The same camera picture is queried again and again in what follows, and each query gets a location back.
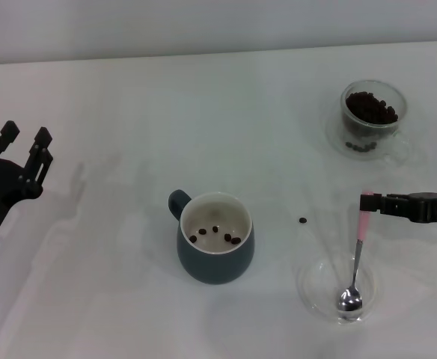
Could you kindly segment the coffee bean pile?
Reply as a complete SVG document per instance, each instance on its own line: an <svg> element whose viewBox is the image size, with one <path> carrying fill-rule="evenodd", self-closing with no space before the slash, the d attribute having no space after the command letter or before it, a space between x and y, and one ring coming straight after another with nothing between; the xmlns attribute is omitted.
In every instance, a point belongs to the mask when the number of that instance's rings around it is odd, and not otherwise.
<svg viewBox="0 0 437 359"><path fill-rule="evenodd" d="M343 115L343 125L350 140L345 145L358 153L367 153L378 147L379 141L396 129L398 114L386 101L378 100L372 93L351 93L345 100L352 115Z"/></svg>

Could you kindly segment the small clear glass bowl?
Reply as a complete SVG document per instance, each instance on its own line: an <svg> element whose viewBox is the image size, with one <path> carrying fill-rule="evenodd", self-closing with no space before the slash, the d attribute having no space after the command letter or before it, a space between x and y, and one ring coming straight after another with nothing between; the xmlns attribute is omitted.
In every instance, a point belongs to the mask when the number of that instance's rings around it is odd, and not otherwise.
<svg viewBox="0 0 437 359"><path fill-rule="evenodd" d="M369 316L379 297L373 269L362 260L354 272L355 256L341 251L324 254L297 273L300 299L327 322L352 324Z"/></svg>

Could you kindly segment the clear glass saucer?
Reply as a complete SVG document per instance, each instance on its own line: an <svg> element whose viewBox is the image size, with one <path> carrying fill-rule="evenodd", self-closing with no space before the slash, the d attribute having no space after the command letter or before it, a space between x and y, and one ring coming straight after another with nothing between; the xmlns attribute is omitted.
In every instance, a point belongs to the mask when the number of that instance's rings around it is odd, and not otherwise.
<svg viewBox="0 0 437 359"><path fill-rule="evenodd" d="M326 122L325 130L331 145L354 160L383 159L401 165L412 154L412 142L399 123L375 125L341 112Z"/></svg>

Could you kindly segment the pink-handled metal spoon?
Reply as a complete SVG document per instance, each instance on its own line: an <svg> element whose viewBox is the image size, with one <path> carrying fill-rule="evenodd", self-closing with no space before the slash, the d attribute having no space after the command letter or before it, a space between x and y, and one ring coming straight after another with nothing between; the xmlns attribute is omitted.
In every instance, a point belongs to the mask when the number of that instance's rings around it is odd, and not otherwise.
<svg viewBox="0 0 437 359"><path fill-rule="evenodd" d="M363 300L360 292L356 286L356 280L358 275L358 269L361 259L361 252L364 244L364 240L367 237L367 228L370 220L370 213L362 209L358 214L358 229L357 229L357 241L355 245L355 256L353 263L352 282L348 288L346 288L340 295L339 302L337 303L338 310L343 312L352 312L360 310L363 307Z"/></svg>

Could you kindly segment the clear double-walled glass cup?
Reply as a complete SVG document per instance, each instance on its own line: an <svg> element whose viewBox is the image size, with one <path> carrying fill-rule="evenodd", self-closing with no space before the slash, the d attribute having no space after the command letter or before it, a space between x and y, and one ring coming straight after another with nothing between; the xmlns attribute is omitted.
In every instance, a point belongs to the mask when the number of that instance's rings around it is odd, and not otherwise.
<svg viewBox="0 0 437 359"><path fill-rule="evenodd" d="M350 84L341 94L340 97L340 113L344 112L351 115L346 109L345 100L351 93L357 92L372 93L378 100L386 101L388 106L392 106L398 114L398 123L401 131L402 122L405 120L408 110L408 104L401 92L394 86L377 81L377 80L361 80Z"/></svg>

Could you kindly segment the dark teal ceramic mug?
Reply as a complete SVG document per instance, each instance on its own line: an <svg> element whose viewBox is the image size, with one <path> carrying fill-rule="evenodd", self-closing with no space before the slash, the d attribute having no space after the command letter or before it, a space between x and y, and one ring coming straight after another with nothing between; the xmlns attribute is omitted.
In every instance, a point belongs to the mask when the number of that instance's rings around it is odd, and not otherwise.
<svg viewBox="0 0 437 359"><path fill-rule="evenodd" d="M207 284L229 283L240 277L254 256L255 237L251 214L236 197L223 192L191 198L177 189L168 198L171 214L178 220L177 255L195 280ZM201 235L198 231L205 229ZM241 238L238 245L224 240L226 233ZM189 237L197 236L195 243Z"/></svg>

